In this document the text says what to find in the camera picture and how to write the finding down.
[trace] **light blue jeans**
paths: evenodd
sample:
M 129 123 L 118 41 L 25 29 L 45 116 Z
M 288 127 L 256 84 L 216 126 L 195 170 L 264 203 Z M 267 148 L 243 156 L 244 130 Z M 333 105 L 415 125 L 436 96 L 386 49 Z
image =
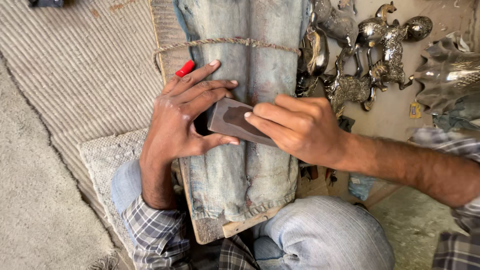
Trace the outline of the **light blue jeans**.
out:
M 141 191 L 138 160 L 123 164 L 111 186 L 117 211 L 123 212 Z M 253 253 L 263 270 L 383 270 L 393 269 L 395 264 L 378 221 L 335 196 L 296 199 L 271 220 L 255 226 L 254 234 L 258 239 Z

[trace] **beige rug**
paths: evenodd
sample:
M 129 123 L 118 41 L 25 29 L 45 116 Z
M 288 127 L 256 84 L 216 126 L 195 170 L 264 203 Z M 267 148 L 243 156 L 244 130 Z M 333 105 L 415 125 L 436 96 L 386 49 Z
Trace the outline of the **beige rug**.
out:
M 82 201 L 1 54 L 0 127 L 0 268 L 113 269 L 107 231 Z
M 148 0 L 74 0 L 63 8 L 0 1 L 0 51 L 100 217 L 78 145 L 149 125 L 161 79 Z

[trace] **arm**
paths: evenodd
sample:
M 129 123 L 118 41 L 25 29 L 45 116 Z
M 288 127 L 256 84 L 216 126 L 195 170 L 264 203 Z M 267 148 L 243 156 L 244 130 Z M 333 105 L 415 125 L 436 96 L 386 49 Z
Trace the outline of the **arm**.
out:
M 170 169 L 174 159 L 202 155 L 221 144 L 239 144 L 223 134 L 199 135 L 193 120 L 223 97 L 235 81 L 205 81 L 220 67 L 213 61 L 191 74 L 175 75 L 155 98 L 152 121 L 140 155 L 142 194 L 122 212 L 138 243 L 133 260 L 139 269 L 190 269 L 185 213 L 177 209 Z
M 344 132 L 325 98 L 278 95 L 275 105 L 258 104 L 245 116 L 281 149 L 308 163 L 410 185 L 451 207 L 480 194 L 478 163 Z

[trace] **small yellow label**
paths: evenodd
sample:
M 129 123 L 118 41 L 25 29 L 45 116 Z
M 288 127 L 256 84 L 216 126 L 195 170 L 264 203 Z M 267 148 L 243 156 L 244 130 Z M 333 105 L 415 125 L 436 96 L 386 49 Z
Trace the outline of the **small yellow label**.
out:
M 410 103 L 410 118 L 420 118 L 420 104 L 417 102 Z

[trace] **polished metal object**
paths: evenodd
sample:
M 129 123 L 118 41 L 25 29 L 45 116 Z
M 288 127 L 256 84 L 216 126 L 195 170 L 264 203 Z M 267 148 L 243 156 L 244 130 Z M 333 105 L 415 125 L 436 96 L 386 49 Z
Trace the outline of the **polished metal object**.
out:
M 299 98 L 308 97 L 314 92 L 318 76 L 325 72 L 330 57 L 326 34 L 318 27 L 314 2 L 310 4 L 310 23 L 300 46 L 302 55 L 298 61 L 295 95 Z
M 427 62 L 417 69 L 417 81 L 424 89 L 417 101 L 426 113 L 440 115 L 451 110 L 461 97 L 480 93 L 480 54 L 457 49 L 454 40 L 444 37 L 425 49 Z
M 348 48 L 344 48 L 338 56 L 335 66 L 336 74 L 332 77 L 323 76 L 325 96 L 332 104 L 332 108 L 337 116 L 343 112 L 343 103 L 346 100 L 352 102 L 365 102 L 374 95 L 374 89 L 378 86 L 380 78 L 386 73 L 386 68 L 382 62 L 379 61 L 367 74 L 358 79 L 343 73 L 343 57 L 348 53 Z
M 327 36 L 337 39 L 343 48 L 350 48 L 346 56 L 355 52 L 355 41 L 359 33 L 355 20 L 356 0 L 340 0 L 338 9 L 332 6 L 330 0 L 314 0 L 318 27 L 325 31 Z
M 312 57 L 307 62 L 307 70 L 310 75 L 318 77 L 325 72 L 330 57 L 327 36 L 317 26 L 316 13 L 312 13 L 311 21 L 307 27 L 307 38 L 311 42 Z
M 413 17 L 405 23 L 407 27 L 407 40 L 420 41 L 426 38 L 433 29 L 433 22 L 429 17 Z
M 383 77 L 384 82 L 398 83 L 400 90 L 412 85 L 413 75 L 405 83 L 405 72 L 403 71 L 403 40 L 419 41 L 426 38 L 432 31 L 433 23 L 425 16 L 417 16 L 408 20 L 400 26 L 398 20 L 387 27 L 387 34 L 382 41 L 383 61 L 387 66 L 388 73 Z
M 390 4 L 382 5 L 377 10 L 374 18 L 369 18 L 359 23 L 359 35 L 356 47 L 368 47 L 367 58 L 369 69 L 373 66 L 372 48 L 380 44 L 387 34 L 387 13 L 393 13 L 395 11 L 396 7 L 392 1 Z M 355 73 L 355 76 L 360 78 L 363 68 L 358 54 L 355 60 L 357 63 L 357 73 Z

